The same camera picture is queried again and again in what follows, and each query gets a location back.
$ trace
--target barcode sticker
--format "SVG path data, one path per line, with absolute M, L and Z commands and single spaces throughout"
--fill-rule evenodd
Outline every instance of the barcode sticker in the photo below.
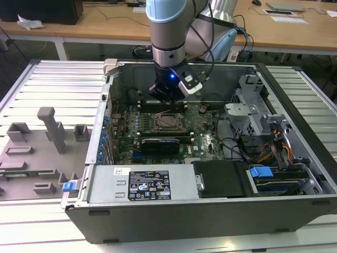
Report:
M 131 171 L 131 168 L 115 168 L 114 176 L 128 176 L 128 173 Z

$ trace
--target wooden desk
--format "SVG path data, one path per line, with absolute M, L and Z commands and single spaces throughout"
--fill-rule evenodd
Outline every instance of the wooden desk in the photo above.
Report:
M 133 8 L 126 5 L 84 7 L 83 15 L 76 25 L 61 25 L 56 34 L 67 37 L 150 41 L 149 23 L 145 13 L 134 13 Z
M 296 3 L 303 8 L 315 7 L 322 10 L 336 10 L 337 4 L 295 0 L 277 0 L 278 2 Z M 262 6 L 255 6 L 250 0 L 238 0 L 234 15 L 245 17 L 246 28 L 254 37 L 254 51 L 337 55 L 337 18 L 324 16 L 309 9 L 303 13 L 308 24 L 278 23 L 270 15 L 259 15 L 263 9 L 270 9 L 267 0 Z M 243 26 L 242 19 L 236 18 Z M 45 24 L 45 28 L 25 30 L 16 23 L 0 22 L 1 27 L 17 40 L 52 41 L 55 43 L 60 60 L 68 60 L 64 49 L 65 42 L 149 45 L 150 29 L 144 13 L 134 13 L 126 6 L 84 7 L 84 12 L 76 25 Z M 232 52 L 238 52 L 245 43 L 243 35 L 237 36 Z
M 309 1 L 277 0 L 278 2 L 296 3 L 303 8 L 317 6 L 321 10 L 336 10 L 337 4 L 320 3 Z M 283 48 L 285 50 L 315 50 L 315 51 L 337 51 L 337 18 L 328 15 L 321 15 L 316 11 L 309 9 L 303 14 L 303 19 L 308 24 L 280 23 L 271 19 L 270 15 L 264 14 L 263 9 L 270 9 L 266 2 L 262 0 L 262 6 L 249 9 L 252 4 L 246 4 L 245 0 L 239 0 L 234 15 L 241 14 L 245 17 L 247 32 L 254 37 L 255 47 Z M 243 26 L 242 19 L 236 20 L 240 26 Z M 238 36 L 238 44 L 244 44 L 243 35 Z

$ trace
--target cable connector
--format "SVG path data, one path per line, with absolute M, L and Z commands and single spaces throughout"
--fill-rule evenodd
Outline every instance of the cable connector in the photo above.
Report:
M 204 82 L 206 82 L 208 79 L 210 79 L 210 78 L 206 75 L 206 72 L 205 72 L 205 71 L 201 72 L 197 77 L 198 77 L 198 79 L 199 79 L 199 81 L 200 81 L 201 83 L 204 83 Z

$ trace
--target side panel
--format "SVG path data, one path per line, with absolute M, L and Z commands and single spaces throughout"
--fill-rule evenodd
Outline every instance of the side panel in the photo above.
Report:
M 337 206 L 336 199 L 205 205 L 67 208 L 92 244 L 296 231 Z

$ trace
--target warning label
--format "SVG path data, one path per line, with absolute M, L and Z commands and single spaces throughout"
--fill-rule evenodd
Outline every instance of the warning label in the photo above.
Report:
M 165 171 L 130 171 L 128 199 L 166 200 L 171 199 L 169 172 Z

